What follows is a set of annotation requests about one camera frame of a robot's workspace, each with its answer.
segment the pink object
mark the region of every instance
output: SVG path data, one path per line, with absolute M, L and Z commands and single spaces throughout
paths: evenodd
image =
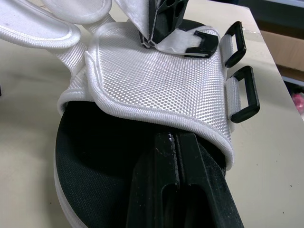
M 292 99 L 294 101 L 294 104 L 300 114 L 304 113 L 304 94 L 293 94 Z

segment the black plastic bracket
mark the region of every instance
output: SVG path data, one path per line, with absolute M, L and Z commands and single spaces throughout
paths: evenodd
M 190 56 L 185 55 L 186 57 L 200 57 L 200 58 L 210 58 L 214 52 L 217 50 L 219 44 L 219 38 L 217 36 L 195 31 L 194 36 L 198 36 L 201 38 L 200 45 L 198 47 L 190 47 L 186 50 L 186 53 L 200 53 L 204 54 L 204 56 Z
M 149 39 L 151 46 L 160 43 L 182 23 L 188 0 L 149 1 Z
M 260 110 L 260 102 L 257 96 L 257 87 L 251 66 L 245 66 L 235 72 L 231 77 L 235 77 L 238 81 L 245 80 L 245 88 L 247 93 L 248 107 L 243 108 L 231 116 L 231 121 L 234 123 L 243 122 Z
M 196 135 L 158 133 L 138 160 L 127 228 L 243 228 L 222 169 Z
M 230 26 L 225 35 L 235 35 L 237 42 L 237 51 L 225 63 L 225 66 L 227 68 L 231 68 L 236 63 L 238 63 L 246 53 L 246 44 L 243 34 L 242 22 L 236 21 L 233 25 Z

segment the black plastic frame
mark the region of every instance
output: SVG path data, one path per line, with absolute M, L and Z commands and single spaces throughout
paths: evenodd
M 247 93 L 248 107 L 243 108 L 231 116 L 231 121 L 234 123 L 243 122 L 260 110 L 260 102 L 257 96 L 257 87 L 251 66 L 245 66 L 235 72 L 231 77 L 235 77 L 238 81 L 245 80 L 245 88 Z
M 225 67 L 231 68 L 237 64 L 246 53 L 246 44 L 243 34 L 242 22 L 236 21 L 233 25 L 230 26 L 230 28 L 228 28 L 225 35 L 235 35 L 237 42 L 237 51 L 225 63 Z
M 189 0 L 149 1 L 149 44 L 155 46 L 182 23 Z

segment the white woven fabric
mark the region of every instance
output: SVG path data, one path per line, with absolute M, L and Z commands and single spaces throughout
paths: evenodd
M 103 111 L 195 132 L 219 147 L 231 168 L 219 48 L 208 59 L 168 55 L 143 48 L 133 24 L 111 23 L 94 35 L 85 58 L 90 93 Z
M 91 24 L 111 9 L 112 0 L 41 0 L 53 14 L 74 24 Z
M 149 38 L 149 0 L 114 0 L 142 35 Z
M 94 101 L 89 92 L 86 71 L 86 67 L 83 67 L 75 77 L 71 78 L 70 86 L 61 94 L 57 103 L 61 115 L 70 101 Z
M 1 0 L 0 38 L 24 47 L 65 49 L 78 43 L 80 30 L 26 0 Z
M 220 43 L 223 63 L 225 64 L 227 60 L 233 55 L 232 36 L 230 36 L 229 34 L 224 35 Z
M 52 54 L 63 62 L 64 65 L 70 70 L 72 77 L 85 66 L 85 51 L 87 46 L 79 42 L 69 49 L 49 50 Z
M 228 119 L 238 111 L 241 110 L 241 98 L 239 96 L 238 80 L 231 77 L 226 81 L 226 95 L 227 95 L 227 111 Z

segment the cardboard box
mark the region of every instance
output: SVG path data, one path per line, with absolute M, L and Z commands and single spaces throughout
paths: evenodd
M 304 71 L 304 39 L 261 31 L 276 64 Z

